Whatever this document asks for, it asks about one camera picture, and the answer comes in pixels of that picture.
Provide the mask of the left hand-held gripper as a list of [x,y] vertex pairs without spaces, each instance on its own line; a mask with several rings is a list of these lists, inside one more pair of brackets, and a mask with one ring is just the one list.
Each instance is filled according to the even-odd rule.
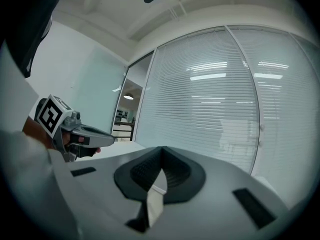
[[115,142],[115,138],[105,131],[81,124],[80,113],[52,94],[40,100],[34,120],[45,130],[65,162],[74,162],[80,150],[64,144],[63,133],[71,134],[71,144],[85,148],[108,147]]

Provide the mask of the person's left hand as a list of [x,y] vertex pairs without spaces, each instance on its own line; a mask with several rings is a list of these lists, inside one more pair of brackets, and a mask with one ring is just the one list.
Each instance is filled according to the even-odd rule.
[[[66,147],[69,145],[69,142],[71,140],[71,134],[69,132],[63,131],[62,132],[62,140],[63,140],[63,145]],[[78,137],[78,142],[83,143],[84,142],[84,137],[79,136]]]

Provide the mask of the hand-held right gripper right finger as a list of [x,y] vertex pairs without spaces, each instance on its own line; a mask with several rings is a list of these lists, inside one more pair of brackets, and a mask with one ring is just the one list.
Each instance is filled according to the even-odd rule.
[[247,189],[275,218],[288,213],[284,202],[267,186],[237,166],[213,157],[182,150],[206,174],[202,189],[191,200],[166,204],[143,240],[251,240],[269,227],[258,229],[234,196]]

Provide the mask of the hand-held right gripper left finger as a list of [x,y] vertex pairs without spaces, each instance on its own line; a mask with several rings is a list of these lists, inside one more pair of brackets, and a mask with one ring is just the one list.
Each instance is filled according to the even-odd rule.
[[151,147],[68,164],[82,240],[164,239],[152,222],[163,209],[163,195],[152,188],[161,171],[160,151]]

